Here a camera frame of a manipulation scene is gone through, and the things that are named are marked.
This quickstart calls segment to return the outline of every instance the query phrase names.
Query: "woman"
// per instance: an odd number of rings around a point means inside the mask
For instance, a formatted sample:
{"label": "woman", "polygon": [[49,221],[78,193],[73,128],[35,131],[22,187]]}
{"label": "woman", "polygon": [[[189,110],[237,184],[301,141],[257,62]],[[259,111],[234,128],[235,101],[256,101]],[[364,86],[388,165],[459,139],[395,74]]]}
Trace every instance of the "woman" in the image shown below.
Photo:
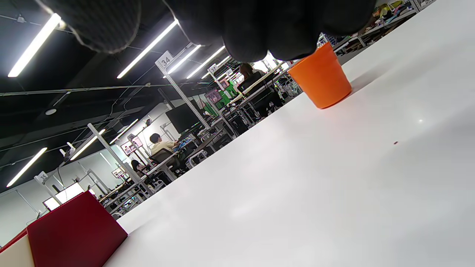
{"label": "woman", "polygon": [[[251,65],[248,63],[242,63],[241,66],[239,66],[239,71],[244,76],[244,81],[241,84],[245,84],[246,81],[255,82],[265,75],[265,73],[262,70],[253,69]],[[251,91],[249,91],[246,94],[246,96],[252,95],[254,92],[256,92],[259,88],[261,88],[264,85],[265,85],[265,81],[256,85],[254,88],[251,89]],[[268,114],[267,108],[270,107],[269,106],[270,103],[272,103],[276,108],[280,108],[283,106],[282,100],[280,99],[279,94],[277,94],[275,91],[268,88],[251,100],[252,106],[259,113],[259,116],[261,116],[261,118],[267,117],[267,114]]]}
{"label": "woman", "polygon": [[142,169],[145,168],[145,166],[140,164],[137,160],[132,160],[130,164],[132,165],[133,171],[136,172],[140,177],[145,175],[145,173],[142,172]]}

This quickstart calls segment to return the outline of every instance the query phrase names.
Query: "ceiling light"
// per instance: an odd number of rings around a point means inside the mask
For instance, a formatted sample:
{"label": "ceiling light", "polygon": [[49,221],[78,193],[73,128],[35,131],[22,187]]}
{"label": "ceiling light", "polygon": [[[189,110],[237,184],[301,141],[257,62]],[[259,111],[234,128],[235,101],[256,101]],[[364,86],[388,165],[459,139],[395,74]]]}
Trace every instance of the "ceiling light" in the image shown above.
{"label": "ceiling light", "polygon": [[218,78],[216,78],[217,80],[221,79],[222,77],[224,77],[226,75],[226,72],[221,74],[221,76],[219,76]]}
{"label": "ceiling light", "polygon": [[[218,66],[218,67],[221,67],[221,65],[223,65],[224,62],[226,62],[226,60],[228,60],[230,57],[231,57],[231,56],[225,57],[217,66]],[[209,75],[209,72],[207,72],[203,77],[201,77],[201,79],[206,78],[206,76],[208,76],[208,75]]]}
{"label": "ceiling light", "polygon": [[201,45],[198,45],[196,46],[190,53],[188,53],[182,60],[180,60],[178,62],[178,64],[176,64],[175,66],[173,66],[170,71],[168,72],[168,74],[174,72],[175,70],[177,70],[177,68],[179,66],[181,66],[189,57],[191,57],[191,55],[193,55],[196,51],[198,51],[198,49],[201,47]]}
{"label": "ceiling light", "polygon": [[146,49],[142,51],[142,53],[139,54],[138,57],[136,57],[132,63],[130,63],[120,74],[117,76],[117,79],[122,78],[137,62],[139,62],[142,57],[144,57],[158,42],[160,42],[175,26],[178,25],[178,20],[174,20],[173,23],[170,24],[149,46],[147,46]]}
{"label": "ceiling light", "polygon": [[33,56],[38,52],[39,48],[46,41],[48,36],[54,31],[56,25],[61,21],[61,17],[54,13],[49,18],[48,22],[43,26],[38,35],[33,39],[28,48],[23,52],[20,59],[16,62],[15,66],[8,73],[8,77],[17,77],[20,75],[20,72],[26,67],[28,62],[33,58]]}
{"label": "ceiling light", "polygon": [[13,185],[17,180],[18,178],[20,178],[20,176],[22,174],[24,174],[27,169],[33,165],[33,163],[46,151],[46,149],[48,149],[47,147],[43,147],[26,165],[25,167],[23,167],[23,169],[21,169],[21,171],[15,175],[15,177],[13,177],[13,179],[11,179],[11,181],[7,184],[7,187],[10,187],[11,185]]}
{"label": "ceiling light", "polygon": [[[105,132],[105,129],[102,129],[99,134],[102,135],[103,133]],[[95,140],[97,139],[97,136],[94,136],[89,142],[87,142],[87,144],[85,146],[83,146],[78,152],[74,153],[73,157],[70,159],[71,161],[73,161],[75,158],[77,158],[79,156],[79,154],[81,154],[82,152],[84,152],[84,150],[86,150],[86,148],[88,146],[90,146]]]}
{"label": "ceiling light", "polygon": [[48,109],[46,112],[45,112],[45,115],[47,116],[50,116],[50,115],[53,115],[54,113],[56,113],[56,109],[55,108],[52,108],[52,109]]}
{"label": "ceiling light", "polygon": [[186,77],[187,79],[190,79],[193,75],[195,75],[200,69],[202,69],[208,62],[210,62],[213,58],[215,58],[221,51],[224,50],[224,48],[226,48],[226,46],[222,46],[220,49],[218,49],[216,52],[214,52],[213,55],[211,55],[208,59],[206,59],[205,62],[203,62],[203,64],[201,64],[198,68],[196,68],[195,70],[193,70],[192,73],[190,73],[190,75],[188,75],[188,77]]}
{"label": "ceiling light", "polygon": [[114,140],[112,140],[109,144],[112,144],[114,143],[117,139],[119,139],[119,137],[122,136],[122,134],[124,134],[127,130],[129,130],[130,127],[132,127],[132,125],[134,125],[139,119],[135,119],[135,121],[133,121],[129,126],[127,126],[127,128],[125,128],[122,132],[119,133],[118,136],[116,136],[114,138]]}

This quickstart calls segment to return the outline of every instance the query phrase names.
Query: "dark hair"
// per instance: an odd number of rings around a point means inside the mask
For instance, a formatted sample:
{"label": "dark hair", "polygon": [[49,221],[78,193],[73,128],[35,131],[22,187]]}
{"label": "dark hair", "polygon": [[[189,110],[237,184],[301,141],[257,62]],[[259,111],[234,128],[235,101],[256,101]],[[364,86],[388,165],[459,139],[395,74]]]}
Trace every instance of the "dark hair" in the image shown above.
{"label": "dark hair", "polygon": [[248,63],[241,63],[239,66],[239,72],[244,75],[244,79],[247,79],[252,76],[253,68]]}
{"label": "dark hair", "polygon": [[139,170],[139,162],[137,160],[132,160],[130,161],[130,164],[132,165],[132,169],[136,172]]}
{"label": "dark hair", "polygon": [[160,135],[158,133],[154,133],[150,135],[150,142],[152,143],[158,143],[158,140],[160,139]]}

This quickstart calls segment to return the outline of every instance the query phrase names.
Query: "beige shirt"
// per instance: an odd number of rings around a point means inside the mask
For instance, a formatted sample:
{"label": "beige shirt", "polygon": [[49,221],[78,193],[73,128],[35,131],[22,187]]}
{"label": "beige shirt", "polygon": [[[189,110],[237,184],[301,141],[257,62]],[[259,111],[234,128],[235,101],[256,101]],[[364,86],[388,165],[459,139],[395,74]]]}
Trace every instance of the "beige shirt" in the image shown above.
{"label": "beige shirt", "polygon": [[175,146],[175,142],[172,141],[161,141],[159,143],[155,143],[151,147],[152,155],[160,151],[160,149],[164,148],[173,153],[173,147]]}

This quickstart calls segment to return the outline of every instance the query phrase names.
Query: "sign with number 34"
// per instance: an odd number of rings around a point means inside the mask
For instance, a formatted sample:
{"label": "sign with number 34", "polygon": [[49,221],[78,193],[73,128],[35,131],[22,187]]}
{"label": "sign with number 34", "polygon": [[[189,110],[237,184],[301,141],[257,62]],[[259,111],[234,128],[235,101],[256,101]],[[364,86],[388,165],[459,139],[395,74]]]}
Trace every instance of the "sign with number 34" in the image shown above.
{"label": "sign with number 34", "polygon": [[157,61],[155,61],[155,65],[157,65],[157,67],[160,65],[166,68],[168,67],[168,64],[171,63],[172,60],[173,60],[173,57],[171,56],[170,52],[167,50],[165,53],[163,53],[163,55]]}

